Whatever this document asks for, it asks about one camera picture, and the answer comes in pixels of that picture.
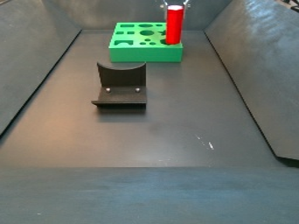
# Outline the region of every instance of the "green block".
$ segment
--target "green block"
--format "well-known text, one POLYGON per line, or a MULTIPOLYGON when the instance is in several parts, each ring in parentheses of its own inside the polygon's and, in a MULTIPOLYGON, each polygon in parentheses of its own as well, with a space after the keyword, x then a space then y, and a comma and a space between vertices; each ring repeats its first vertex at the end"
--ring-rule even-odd
POLYGON ((117 23, 109 42, 112 62, 180 62, 182 44, 166 45, 165 23, 117 23))

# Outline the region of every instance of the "gray wall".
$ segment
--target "gray wall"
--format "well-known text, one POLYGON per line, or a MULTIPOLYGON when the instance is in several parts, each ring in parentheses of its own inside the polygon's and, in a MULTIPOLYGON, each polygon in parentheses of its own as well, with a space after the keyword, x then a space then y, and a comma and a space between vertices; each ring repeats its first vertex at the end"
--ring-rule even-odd
MULTIPOLYGON (((164 21, 160 0, 52 1, 82 29, 112 30, 117 22, 164 21)), ((192 0, 182 29, 202 30, 229 2, 230 0, 192 0)))
POLYGON ((46 0, 0 5, 0 134, 78 32, 46 0))
POLYGON ((275 154, 299 159, 297 13, 233 0, 205 32, 275 154))

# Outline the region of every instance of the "black bracket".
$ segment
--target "black bracket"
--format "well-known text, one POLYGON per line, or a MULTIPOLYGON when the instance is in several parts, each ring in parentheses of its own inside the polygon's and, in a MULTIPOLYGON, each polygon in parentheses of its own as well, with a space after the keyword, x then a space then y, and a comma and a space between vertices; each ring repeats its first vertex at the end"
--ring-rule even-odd
POLYGON ((97 73, 101 88, 92 104, 145 105, 145 63, 129 69, 113 69, 97 63, 97 73))

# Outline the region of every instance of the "white speck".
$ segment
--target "white speck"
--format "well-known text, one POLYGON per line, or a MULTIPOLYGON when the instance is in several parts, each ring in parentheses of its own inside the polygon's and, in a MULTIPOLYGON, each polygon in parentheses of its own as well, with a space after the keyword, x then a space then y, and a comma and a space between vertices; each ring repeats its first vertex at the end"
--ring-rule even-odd
POLYGON ((201 145, 205 146, 204 142, 201 141, 201 138, 200 138, 197 135, 194 135, 194 136, 196 136, 197 139, 200 140, 201 145))
POLYGON ((212 147, 210 143, 209 143, 209 148, 213 150, 213 147, 212 147))

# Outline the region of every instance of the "red peg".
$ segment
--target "red peg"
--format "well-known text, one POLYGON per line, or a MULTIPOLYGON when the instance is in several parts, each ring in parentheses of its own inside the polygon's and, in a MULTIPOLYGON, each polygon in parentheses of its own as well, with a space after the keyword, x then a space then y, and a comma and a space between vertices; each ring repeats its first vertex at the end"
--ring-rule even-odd
POLYGON ((169 5, 166 8, 165 44, 176 45, 181 42, 182 6, 169 5))

